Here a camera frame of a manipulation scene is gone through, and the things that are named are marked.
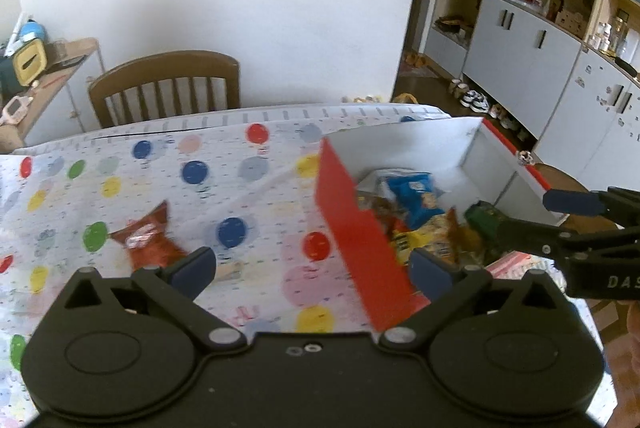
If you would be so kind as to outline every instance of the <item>yellow lid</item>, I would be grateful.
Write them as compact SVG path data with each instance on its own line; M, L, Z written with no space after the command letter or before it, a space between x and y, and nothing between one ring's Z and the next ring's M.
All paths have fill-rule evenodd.
M47 68L44 43L35 38L20 47L13 56L15 76L18 83L26 87Z

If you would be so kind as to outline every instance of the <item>box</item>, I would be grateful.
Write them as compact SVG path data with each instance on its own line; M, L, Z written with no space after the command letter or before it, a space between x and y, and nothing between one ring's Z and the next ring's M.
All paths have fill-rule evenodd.
M334 132L322 139L316 203L334 235L374 328L404 321L428 301L416 294L371 210L358 209L355 185L370 171L431 172L458 220L482 199L510 217L557 224L542 196L540 173L520 166L516 149L486 119L409 121Z

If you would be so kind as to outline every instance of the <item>red dot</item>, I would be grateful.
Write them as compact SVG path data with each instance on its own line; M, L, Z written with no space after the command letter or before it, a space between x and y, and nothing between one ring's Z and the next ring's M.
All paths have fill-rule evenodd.
M33 163L31 163L30 157L25 157L20 163L20 175L25 179L31 175L31 166Z
M324 261L329 256L331 244L324 233L312 231L302 240L302 251L312 261Z
M251 143L261 145L269 139L269 130L261 123L252 123L246 129L246 138Z
M2 275L2 273L4 273L7 269L9 269L9 266L13 261L14 261L14 256L9 255L8 257L5 257L2 260L2 262L0 262L0 275Z

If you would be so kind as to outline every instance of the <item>red snack bag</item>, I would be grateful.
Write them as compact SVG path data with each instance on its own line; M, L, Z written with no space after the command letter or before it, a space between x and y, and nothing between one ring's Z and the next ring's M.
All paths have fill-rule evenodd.
M166 267L186 255L164 234L168 212L167 201L162 201L139 221L132 222L126 228L110 234L114 241L123 245L129 252L134 271L150 264Z

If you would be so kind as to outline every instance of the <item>green dot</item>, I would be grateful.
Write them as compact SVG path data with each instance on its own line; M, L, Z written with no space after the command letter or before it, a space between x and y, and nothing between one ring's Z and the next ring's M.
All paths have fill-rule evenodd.
M86 163L84 162L84 159L81 159L80 161L76 161L74 164L72 164L71 168L69 168L69 172L67 174L69 179L75 179L80 174L82 174L82 171L84 170L84 165L85 164Z
M107 236L107 225L105 223L93 223L84 230L82 241L84 242L86 250L94 253L104 246L104 243L107 241Z
M27 342L24 340L23 336L20 334L14 334L11 338L11 350L9 358L11 359L11 364L14 366L15 370L20 371L20 362L22 361L22 353L24 352L24 348L27 346Z

